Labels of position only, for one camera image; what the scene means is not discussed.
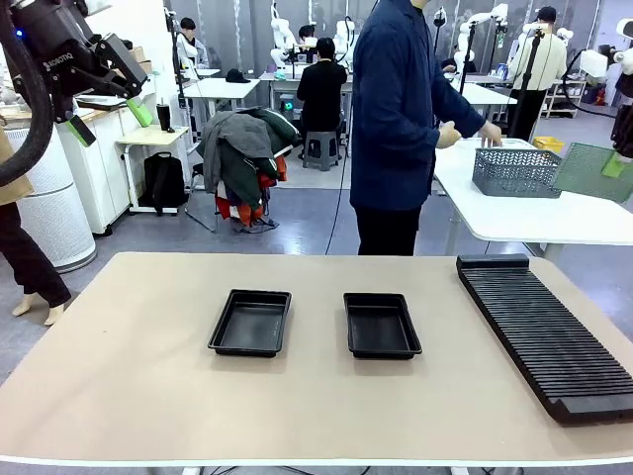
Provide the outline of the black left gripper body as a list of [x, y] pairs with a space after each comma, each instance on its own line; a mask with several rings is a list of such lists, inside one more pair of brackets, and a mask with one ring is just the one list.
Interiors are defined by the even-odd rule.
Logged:
[[97, 37], [85, 18], [87, 1], [12, 1], [10, 20], [36, 72], [61, 94], [97, 89]]

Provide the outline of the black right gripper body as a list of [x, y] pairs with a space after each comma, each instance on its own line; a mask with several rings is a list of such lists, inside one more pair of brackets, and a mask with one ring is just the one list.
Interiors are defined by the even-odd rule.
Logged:
[[[616, 83], [616, 90], [631, 99], [632, 82], [632, 75], [622, 73]], [[611, 139], [613, 141], [614, 149], [620, 155], [626, 158], [633, 157], [632, 104], [622, 105], [619, 107], [612, 129]]]

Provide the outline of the navy coat person's left hand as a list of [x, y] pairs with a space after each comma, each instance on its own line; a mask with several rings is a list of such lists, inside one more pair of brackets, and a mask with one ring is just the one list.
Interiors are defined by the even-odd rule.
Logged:
[[439, 138], [436, 147], [439, 149], [451, 147], [462, 137], [461, 133], [455, 128], [453, 121], [443, 124], [438, 131]]

